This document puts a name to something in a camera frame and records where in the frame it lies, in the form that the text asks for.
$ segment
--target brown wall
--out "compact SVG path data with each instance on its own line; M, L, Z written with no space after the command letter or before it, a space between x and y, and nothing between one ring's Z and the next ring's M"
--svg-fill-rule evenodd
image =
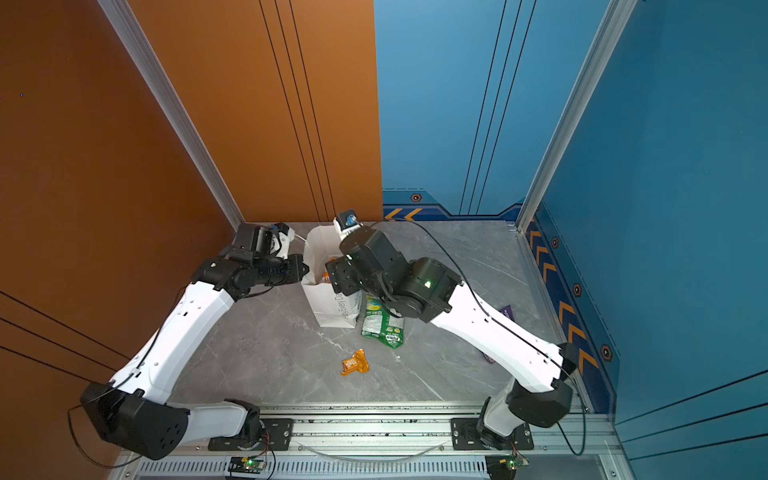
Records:
M124 355L233 235L94 0L0 2L0 149L0 290ZM0 317L124 364L1 296ZM6 322L0 346L87 379L112 374ZM56 465L57 478L102 478L65 421L87 383L7 350L0 361L0 476L42 478ZM77 417L86 451L111 462L117 449Z
M381 219L372 0L130 5L246 220Z

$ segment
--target purple package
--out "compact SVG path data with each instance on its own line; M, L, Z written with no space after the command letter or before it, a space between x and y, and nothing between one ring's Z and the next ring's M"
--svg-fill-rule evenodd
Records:
M515 321L515 316L512 315L512 305L507 305L507 306L502 307L499 310L499 312L503 313L504 316L507 317L508 319L510 319L511 321L513 321L513 322ZM485 357L486 360L488 360L488 363L491 363L491 364L492 363L496 363L496 360L493 360L491 357L485 355L484 353L482 355Z

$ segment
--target orange snack package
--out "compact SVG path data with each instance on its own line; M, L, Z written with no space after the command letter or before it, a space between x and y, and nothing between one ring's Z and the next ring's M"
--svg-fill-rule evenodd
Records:
M366 353L363 349L356 351L352 358L342 360L341 363L344 365L344 371L341 372L342 376L347 376L352 372L368 372L368 360L366 360Z

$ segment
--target robotic arm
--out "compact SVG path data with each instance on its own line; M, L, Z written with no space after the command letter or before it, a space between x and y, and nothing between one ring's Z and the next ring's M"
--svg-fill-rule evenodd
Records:
M419 318L462 337L512 375L489 398L478 421L487 445L501 448L523 422L549 427L570 408L565 376L575 369L571 344L530 334L477 297L461 277L437 260L408 262L384 233L361 225L352 210L334 224L343 257L326 267L336 293L377 296L396 316ZM248 449L264 434L258 407L235 399L218 404L167 402L184 365L210 328L255 285L298 283L309 272L303 256L287 255L293 231L243 224L232 245L205 260L163 326L108 385L92 383L81 395L89 419L106 442L163 458L177 445L231 437Z

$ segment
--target blue wall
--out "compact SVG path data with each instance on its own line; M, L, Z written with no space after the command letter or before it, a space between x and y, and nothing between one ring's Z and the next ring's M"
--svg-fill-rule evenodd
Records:
M454 215L525 197L607 6L534 3L376 0L385 190L426 190Z
M768 407L749 409L768 375L664 408L768 368L765 18L765 2L638 2L545 195L621 358L640 480L766 471L766 437L745 438L768 435Z

